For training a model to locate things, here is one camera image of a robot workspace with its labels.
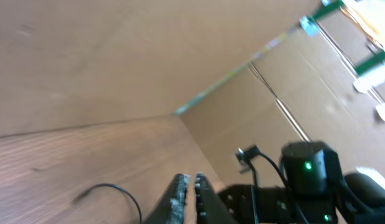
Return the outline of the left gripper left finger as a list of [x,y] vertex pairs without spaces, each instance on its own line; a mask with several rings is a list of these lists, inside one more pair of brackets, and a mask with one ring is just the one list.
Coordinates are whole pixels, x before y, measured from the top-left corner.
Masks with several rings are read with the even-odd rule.
[[183,224],[190,176],[176,174],[143,224]]

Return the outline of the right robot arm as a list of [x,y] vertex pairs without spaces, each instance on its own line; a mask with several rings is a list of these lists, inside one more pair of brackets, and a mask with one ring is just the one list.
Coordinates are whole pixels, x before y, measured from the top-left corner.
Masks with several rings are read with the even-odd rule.
[[238,223],[385,223],[385,188],[366,174],[343,174],[323,141],[290,142],[273,168],[283,186],[235,184],[219,192]]

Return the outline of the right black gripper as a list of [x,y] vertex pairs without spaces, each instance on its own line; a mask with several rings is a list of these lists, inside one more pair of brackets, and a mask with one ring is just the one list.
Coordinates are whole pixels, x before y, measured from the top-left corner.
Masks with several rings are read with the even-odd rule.
[[332,199],[291,198],[285,188],[231,185],[217,193],[238,223],[335,223]]

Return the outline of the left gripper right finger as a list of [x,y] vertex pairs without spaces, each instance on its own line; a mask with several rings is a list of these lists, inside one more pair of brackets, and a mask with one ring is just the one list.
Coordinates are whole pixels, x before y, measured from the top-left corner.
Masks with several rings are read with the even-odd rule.
[[194,181],[197,224],[237,224],[207,177],[199,172]]

